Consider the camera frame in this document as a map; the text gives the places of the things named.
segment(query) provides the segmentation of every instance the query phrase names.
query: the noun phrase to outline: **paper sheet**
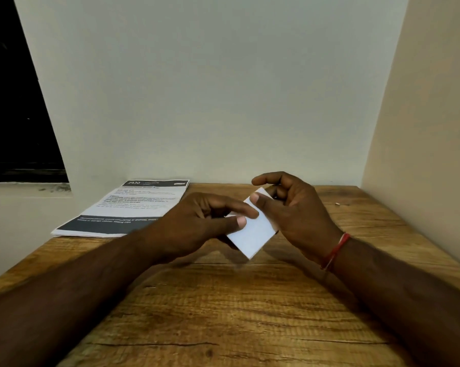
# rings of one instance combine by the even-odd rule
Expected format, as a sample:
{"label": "paper sheet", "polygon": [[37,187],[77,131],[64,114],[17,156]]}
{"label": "paper sheet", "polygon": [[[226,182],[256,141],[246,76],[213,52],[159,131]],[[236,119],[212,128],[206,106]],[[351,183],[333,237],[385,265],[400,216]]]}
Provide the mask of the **paper sheet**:
{"label": "paper sheet", "polygon": [[128,180],[52,234],[121,237],[164,216],[188,185],[189,180]]}
{"label": "paper sheet", "polygon": [[[270,197],[264,188],[259,188],[256,192]],[[261,247],[276,234],[277,229],[274,229],[264,213],[251,203],[250,197],[244,202],[259,211],[259,217],[257,219],[247,218],[245,227],[238,232],[228,234],[228,238],[246,257],[252,259]]]}

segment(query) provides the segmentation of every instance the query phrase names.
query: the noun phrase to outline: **red string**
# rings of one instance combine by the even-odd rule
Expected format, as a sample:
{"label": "red string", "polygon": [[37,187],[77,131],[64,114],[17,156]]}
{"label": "red string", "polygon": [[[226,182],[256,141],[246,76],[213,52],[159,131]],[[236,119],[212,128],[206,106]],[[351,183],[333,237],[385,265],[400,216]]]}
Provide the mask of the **red string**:
{"label": "red string", "polygon": [[332,251],[330,252],[330,254],[325,258],[324,263],[320,267],[321,269],[323,269],[324,271],[328,271],[328,269],[330,268],[330,265],[332,264],[335,257],[337,256],[337,253],[339,252],[341,247],[344,245],[344,243],[346,243],[349,240],[349,238],[351,238],[349,233],[344,233],[342,235],[341,239],[339,240],[339,243],[337,243],[337,246],[334,247]]}

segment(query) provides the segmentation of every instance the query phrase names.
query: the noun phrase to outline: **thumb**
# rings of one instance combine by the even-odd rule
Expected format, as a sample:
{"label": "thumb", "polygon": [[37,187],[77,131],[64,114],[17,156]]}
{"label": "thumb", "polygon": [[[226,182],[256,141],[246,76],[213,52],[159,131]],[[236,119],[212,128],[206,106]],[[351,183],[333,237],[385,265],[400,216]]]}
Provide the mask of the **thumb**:
{"label": "thumb", "polygon": [[206,224],[206,240],[236,232],[247,224],[245,216],[230,216],[228,218],[208,219]]}
{"label": "thumb", "polygon": [[261,210],[268,219],[279,222],[284,205],[280,201],[273,200],[261,193],[251,194],[251,203]]}

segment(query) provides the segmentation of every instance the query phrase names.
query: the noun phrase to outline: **wooden tabletop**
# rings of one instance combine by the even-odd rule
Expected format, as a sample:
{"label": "wooden tabletop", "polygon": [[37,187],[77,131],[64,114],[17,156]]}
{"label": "wooden tabletop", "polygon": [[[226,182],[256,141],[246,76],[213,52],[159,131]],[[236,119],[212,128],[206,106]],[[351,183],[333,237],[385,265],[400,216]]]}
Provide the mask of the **wooden tabletop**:
{"label": "wooden tabletop", "polygon": [[[243,200],[255,189],[191,184],[188,191]],[[317,191],[342,229],[460,289],[460,265],[365,192],[353,186],[318,186]],[[3,274],[0,291],[104,242],[53,238]],[[279,233],[249,262],[211,240],[193,255],[150,268],[59,365],[415,364],[337,278]]]}

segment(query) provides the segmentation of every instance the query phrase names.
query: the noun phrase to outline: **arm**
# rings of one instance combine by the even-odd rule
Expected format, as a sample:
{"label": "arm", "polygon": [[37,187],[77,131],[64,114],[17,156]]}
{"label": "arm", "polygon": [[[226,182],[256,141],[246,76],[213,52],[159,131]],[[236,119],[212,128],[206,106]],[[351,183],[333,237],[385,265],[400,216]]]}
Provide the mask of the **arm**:
{"label": "arm", "polygon": [[[322,264],[342,232],[315,189],[283,172],[260,175],[275,199],[251,201],[303,254]],[[338,252],[332,272],[429,366],[460,366],[460,290],[373,246],[352,239]]]}
{"label": "arm", "polygon": [[56,360],[88,331],[85,325],[98,309],[150,266],[188,255],[210,238],[243,228],[243,216],[218,219],[230,211],[258,215],[229,197],[191,194],[147,228],[1,294],[0,366]]}

